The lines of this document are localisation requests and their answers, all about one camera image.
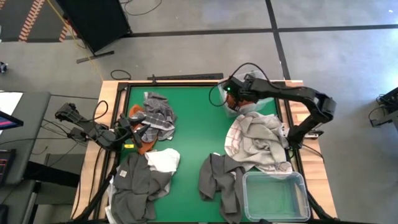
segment monitor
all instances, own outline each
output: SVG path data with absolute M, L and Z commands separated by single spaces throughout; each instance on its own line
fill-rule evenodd
M 0 111 L 0 130 L 21 127 L 24 122 Z

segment clear plastic bin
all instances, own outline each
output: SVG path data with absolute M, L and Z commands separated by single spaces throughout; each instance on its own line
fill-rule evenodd
M 310 218 L 304 179 L 298 172 L 243 175 L 244 212 L 252 222 L 305 222 Z
M 238 80 L 241 80 L 242 82 L 244 81 L 244 77 L 246 76 L 246 74 L 250 73 L 251 75 L 253 75 L 256 78 L 261 78 L 261 79 L 266 79 L 265 76 L 262 74 L 262 72 L 260 71 L 251 71 L 251 72 L 246 72 L 246 73 L 242 73 L 239 75 L 234 75 L 235 78 L 237 78 Z M 224 102 L 226 99 L 226 91 L 223 89 L 222 85 L 218 85 L 218 91 L 220 92 L 220 99 L 221 102 Z M 259 100 L 257 103 L 251 103 L 249 105 L 244 105 L 242 106 L 239 111 L 234 111 L 231 110 L 227 104 L 224 104 L 224 110 L 225 113 L 227 115 L 227 117 L 232 118 L 232 117 L 236 117 L 239 116 L 241 114 L 246 114 L 248 112 L 252 112 L 252 111 L 259 111 L 261 109 L 263 109 L 265 107 L 265 105 L 272 101 L 272 98 L 266 98 L 266 99 L 262 99 Z

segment checkered towel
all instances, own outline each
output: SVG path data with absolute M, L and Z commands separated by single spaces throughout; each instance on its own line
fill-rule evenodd
M 174 134 L 174 122 L 177 116 L 170 107 L 166 97 L 153 92 L 144 93 L 144 110 L 138 111 L 132 118 L 143 118 L 144 124 L 150 124 L 150 128 L 142 137 L 144 142 L 152 142 L 155 137 L 162 141 L 165 139 L 171 140 Z

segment concrete floor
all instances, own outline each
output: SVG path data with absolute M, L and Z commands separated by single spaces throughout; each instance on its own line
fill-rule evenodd
M 134 2 L 135 10 L 145 11 L 158 0 Z M 398 3 L 393 0 L 278 0 L 272 5 L 279 27 L 398 24 Z M 130 17 L 129 22 L 134 32 L 271 27 L 266 4 L 260 0 L 164 0 L 155 11 Z M 320 145 L 338 216 L 346 221 L 396 223 L 398 133 L 391 124 L 372 128 L 368 113 L 379 94 L 398 85 L 398 29 L 281 33 L 280 38 L 291 78 L 337 102 L 335 119 L 322 126 Z M 105 50 L 116 52 L 96 61 L 106 80 L 114 69 L 127 70 L 135 80 L 152 74 L 227 76 L 244 62 L 257 63 L 271 79 L 283 78 L 272 34 L 140 37 L 119 40 Z M 90 63 L 75 63 L 83 56 L 71 40 L 1 43 L 0 59 L 10 64 L 10 71 L 0 77 L 0 89 L 98 97 L 99 76 Z M 46 118 L 53 119 L 57 107 L 69 101 L 87 116 L 96 104 L 52 97 Z M 50 153 L 62 154 L 70 144 L 41 141 L 35 150 L 48 145 Z M 73 153 L 84 153 L 84 147 Z M 42 210 L 42 217 L 55 213 Z M 57 221 L 68 219 L 57 216 Z

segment red stripe pattern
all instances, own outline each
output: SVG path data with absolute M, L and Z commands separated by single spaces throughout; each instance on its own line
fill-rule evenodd
M 45 0 L 35 0 L 30 8 L 30 11 L 26 17 L 25 24 L 21 29 L 21 33 L 19 34 L 19 41 L 26 42 L 27 37 L 32 30 L 33 24 L 36 21 L 37 16 L 39 15 L 40 10 L 43 7 Z
M 68 32 L 67 27 L 63 26 L 61 34 L 60 34 L 60 38 L 59 38 L 60 42 L 63 42 L 65 40 L 65 37 L 67 36 L 67 32 Z

